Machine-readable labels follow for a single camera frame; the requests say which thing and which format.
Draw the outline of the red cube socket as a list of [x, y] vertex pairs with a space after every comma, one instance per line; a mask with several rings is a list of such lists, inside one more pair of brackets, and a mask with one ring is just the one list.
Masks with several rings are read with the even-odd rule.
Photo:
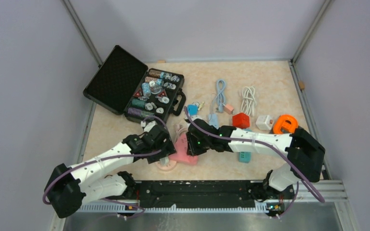
[[232, 116], [232, 126], [237, 128], [249, 128], [251, 126], [250, 117], [245, 113], [238, 113]]

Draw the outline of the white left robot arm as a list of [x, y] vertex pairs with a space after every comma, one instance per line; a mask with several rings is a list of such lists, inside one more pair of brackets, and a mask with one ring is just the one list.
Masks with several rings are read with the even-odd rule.
[[143, 133], [128, 135], [114, 147], [85, 162], [57, 165], [44, 188], [42, 200], [59, 218], [67, 218], [84, 204], [110, 196], [133, 197], [135, 182], [128, 173], [106, 175], [140, 159], [154, 163], [175, 153], [168, 129], [155, 121]]

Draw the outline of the white tiger cube socket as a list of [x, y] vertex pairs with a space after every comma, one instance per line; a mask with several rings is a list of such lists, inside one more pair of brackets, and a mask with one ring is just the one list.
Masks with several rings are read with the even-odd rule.
[[259, 115], [255, 124], [259, 130], [271, 130], [274, 120], [270, 115]]

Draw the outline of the teal power strip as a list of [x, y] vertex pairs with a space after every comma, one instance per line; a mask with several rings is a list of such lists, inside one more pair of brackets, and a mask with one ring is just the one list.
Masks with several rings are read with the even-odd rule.
[[250, 152], [240, 152], [238, 154], [238, 161], [241, 163], [249, 163], [251, 161], [251, 153]]

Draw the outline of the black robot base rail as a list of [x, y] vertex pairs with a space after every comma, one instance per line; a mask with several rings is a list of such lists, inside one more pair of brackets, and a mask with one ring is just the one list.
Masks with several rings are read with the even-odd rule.
[[143, 208], [253, 208], [259, 202], [292, 199], [292, 186], [279, 192], [254, 180], [144, 180], [112, 200], [138, 202]]

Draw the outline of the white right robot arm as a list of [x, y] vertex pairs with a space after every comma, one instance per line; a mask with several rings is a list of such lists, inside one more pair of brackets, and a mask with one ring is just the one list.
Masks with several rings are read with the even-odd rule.
[[315, 197], [321, 197], [314, 183], [320, 180], [325, 148], [306, 130], [298, 128], [293, 133], [264, 134], [234, 126], [216, 128], [198, 116], [187, 122], [189, 134], [205, 149], [250, 152], [284, 160], [282, 166], [270, 170], [263, 180], [267, 197], [277, 198], [288, 186], [300, 181]]

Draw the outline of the grey-blue power strip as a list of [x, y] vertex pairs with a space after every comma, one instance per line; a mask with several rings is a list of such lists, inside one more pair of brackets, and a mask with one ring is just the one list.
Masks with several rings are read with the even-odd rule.
[[219, 120], [217, 114], [208, 114], [208, 123], [210, 126], [219, 128]]

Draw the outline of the pink triangular power strip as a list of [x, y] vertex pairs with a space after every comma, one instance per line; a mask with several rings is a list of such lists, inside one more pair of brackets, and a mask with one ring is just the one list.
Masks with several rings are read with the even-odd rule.
[[174, 143], [176, 153], [169, 155], [170, 161], [194, 166], [198, 163], [197, 156], [188, 155], [188, 140], [186, 132], [183, 132]]

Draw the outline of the blue small block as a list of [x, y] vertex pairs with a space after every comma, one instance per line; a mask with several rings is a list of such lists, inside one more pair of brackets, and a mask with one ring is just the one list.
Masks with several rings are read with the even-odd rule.
[[190, 116], [195, 116], [198, 114], [198, 106], [194, 105], [194, 104], [189, 104], [187, 106], [187, 111], [188, 111], [188, 114]]

